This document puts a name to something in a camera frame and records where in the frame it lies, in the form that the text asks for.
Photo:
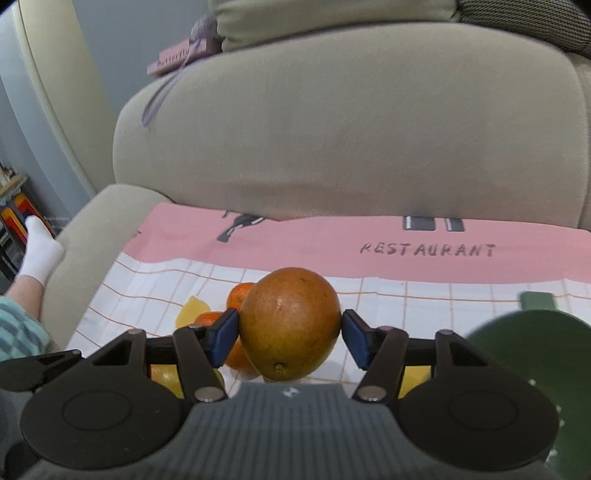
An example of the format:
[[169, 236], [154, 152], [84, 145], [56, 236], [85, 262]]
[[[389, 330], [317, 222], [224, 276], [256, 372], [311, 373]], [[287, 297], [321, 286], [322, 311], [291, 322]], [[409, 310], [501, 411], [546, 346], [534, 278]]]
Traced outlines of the small orange tangerine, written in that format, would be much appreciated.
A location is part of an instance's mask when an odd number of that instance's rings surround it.
[[226, 306], [235, 310], [242, 308], [242, 304], [253, 286], [253, 282], [244, 282], [233, 287], [228, 293], [228, 298], [226, 298]]

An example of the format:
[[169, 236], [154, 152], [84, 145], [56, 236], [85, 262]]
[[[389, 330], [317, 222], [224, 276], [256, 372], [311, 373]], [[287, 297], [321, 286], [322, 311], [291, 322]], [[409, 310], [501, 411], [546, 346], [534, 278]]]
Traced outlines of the brown orange mango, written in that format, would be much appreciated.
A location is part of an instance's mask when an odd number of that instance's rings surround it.
[[300, 380], [329, 357], [341, 330], [338, 294], [314, 271], [287, 267], [252, 286], [239, 309], [239, 339], [270, 382]]

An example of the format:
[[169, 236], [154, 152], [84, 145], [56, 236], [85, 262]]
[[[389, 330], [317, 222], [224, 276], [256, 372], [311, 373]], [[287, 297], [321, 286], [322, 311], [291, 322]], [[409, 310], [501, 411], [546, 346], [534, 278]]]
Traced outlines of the green colander bowl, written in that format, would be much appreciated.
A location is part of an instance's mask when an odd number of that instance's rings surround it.
[[555, 405], [559, 433], [547, 463], [563, 479], [590, 477], [590, 326], [546, 292], [523, 292], [519, 308], [467, 339], [542, 391]]

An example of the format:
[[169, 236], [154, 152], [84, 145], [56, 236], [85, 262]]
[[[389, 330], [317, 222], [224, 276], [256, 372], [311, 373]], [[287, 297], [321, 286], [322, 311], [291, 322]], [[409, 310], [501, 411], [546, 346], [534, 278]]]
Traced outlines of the pink checked picnic cloth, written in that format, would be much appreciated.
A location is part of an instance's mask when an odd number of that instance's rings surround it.
[[519, 222], [318, 217], [277, 222], [156, 206], [113, 261], [69, 346], [91, 354], [136, 327], [165, 336], [230, 290], [281, 267], [304, 267], [370, 325], [412, 337], [469, 333], [546, 292], [590, 326], [590, 236]]

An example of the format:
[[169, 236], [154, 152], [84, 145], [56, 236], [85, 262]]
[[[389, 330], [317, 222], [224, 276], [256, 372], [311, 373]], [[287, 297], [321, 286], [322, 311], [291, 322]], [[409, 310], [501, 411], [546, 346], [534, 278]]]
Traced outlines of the striped teal trouser leg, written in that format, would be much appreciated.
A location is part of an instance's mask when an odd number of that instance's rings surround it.
[[20, 305], [6, 297], [0, 302], [0, 361], [38, 356], [47, 352], [51, 338], [46, 329]]

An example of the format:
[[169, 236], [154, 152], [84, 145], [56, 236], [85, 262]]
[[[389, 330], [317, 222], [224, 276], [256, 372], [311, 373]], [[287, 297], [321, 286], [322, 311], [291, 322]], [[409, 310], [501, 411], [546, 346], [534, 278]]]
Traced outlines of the left foot white sock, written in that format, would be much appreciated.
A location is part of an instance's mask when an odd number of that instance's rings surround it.
[[25, 220], [27, 243], [18, 277], [33, 278], [42, 286], [64, 257], [63, 246], [53, 238], [44, 222], [37, 216]]

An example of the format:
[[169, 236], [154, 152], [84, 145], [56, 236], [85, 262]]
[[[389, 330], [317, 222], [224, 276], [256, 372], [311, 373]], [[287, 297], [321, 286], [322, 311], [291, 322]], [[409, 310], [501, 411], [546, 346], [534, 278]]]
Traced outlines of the red stool stack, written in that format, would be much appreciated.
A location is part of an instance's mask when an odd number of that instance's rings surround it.
[[29, 216], [38, 217], [50, 235], [53, 238], [56, 237], [47, 219], [40, 213], [25, 193], [20, 192], [16, 195], [4, 195], [1, 197], [1, 224], [7, 228], [8, 233], [21, 251], [24, 251], [27, 245], [28, 230], [25, 223]]

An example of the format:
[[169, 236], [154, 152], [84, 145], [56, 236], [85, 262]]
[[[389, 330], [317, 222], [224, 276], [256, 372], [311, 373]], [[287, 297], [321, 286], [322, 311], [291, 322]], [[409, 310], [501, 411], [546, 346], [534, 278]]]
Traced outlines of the beige fabric sofa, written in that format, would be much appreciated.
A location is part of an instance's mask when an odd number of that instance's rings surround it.
[[159, 202], [259, 214], [590, 226], [590, 57], [507, 31], [399, 21], [225, 51], [119, 112], [69, 1], [21, 1], [35, 90], [95, 197], [60, 234], [56, 347]]

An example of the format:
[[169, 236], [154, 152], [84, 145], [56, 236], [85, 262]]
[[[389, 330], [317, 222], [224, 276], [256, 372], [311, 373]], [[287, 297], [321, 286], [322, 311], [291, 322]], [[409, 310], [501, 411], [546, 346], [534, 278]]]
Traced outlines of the pink butterfly book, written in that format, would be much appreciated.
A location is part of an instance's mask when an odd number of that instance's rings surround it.
[[158, 58], [146, 68], [149, 77], [161, 77], [201, 58], [221, 53], [221, 42], [216, 39], [185, 39], [159, 52]]

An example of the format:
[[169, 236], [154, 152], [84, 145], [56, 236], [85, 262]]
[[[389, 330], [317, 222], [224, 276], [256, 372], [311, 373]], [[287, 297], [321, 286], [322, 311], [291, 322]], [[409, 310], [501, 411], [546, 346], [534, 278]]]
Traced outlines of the beige back cushion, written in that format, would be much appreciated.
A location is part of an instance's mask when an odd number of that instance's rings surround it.
[[346, 26], [450, 21], [456, 1], [419, 0], [232, 0], [211, 1], [225, 51]]

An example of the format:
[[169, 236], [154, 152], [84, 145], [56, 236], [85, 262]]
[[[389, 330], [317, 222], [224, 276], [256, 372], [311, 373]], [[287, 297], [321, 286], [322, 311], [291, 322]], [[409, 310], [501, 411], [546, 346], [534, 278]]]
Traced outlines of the houndstooth patterned cushion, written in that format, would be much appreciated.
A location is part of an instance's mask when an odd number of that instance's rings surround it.
[[499, 29], [590, 57], [590, 18], [572, 1], [459, 1], [460, 21]]

